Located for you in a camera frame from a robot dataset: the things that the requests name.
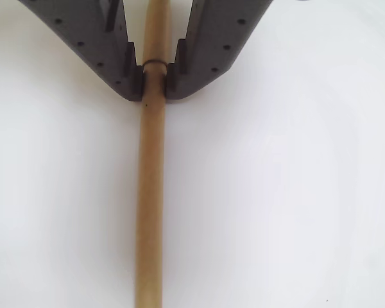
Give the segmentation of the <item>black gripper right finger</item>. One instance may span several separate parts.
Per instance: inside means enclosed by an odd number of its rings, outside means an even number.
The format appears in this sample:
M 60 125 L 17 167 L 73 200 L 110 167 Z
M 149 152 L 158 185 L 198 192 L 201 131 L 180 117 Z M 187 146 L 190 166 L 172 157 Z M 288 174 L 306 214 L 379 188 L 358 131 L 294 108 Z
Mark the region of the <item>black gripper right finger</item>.
M 167 99 L 185 99 L 226 73 L 270 4 L 193 1 L 185 38 L 178 40 L 175 61 L 167 67 Z

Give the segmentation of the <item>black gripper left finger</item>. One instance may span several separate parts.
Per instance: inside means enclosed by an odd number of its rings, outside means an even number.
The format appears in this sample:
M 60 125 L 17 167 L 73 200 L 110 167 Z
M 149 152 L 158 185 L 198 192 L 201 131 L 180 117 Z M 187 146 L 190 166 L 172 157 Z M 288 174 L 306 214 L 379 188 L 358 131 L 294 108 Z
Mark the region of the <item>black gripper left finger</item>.
M 120 0 L 21 0 L 108 86 L 128 101 L 140 101 L 143 70 L 128 40 Z

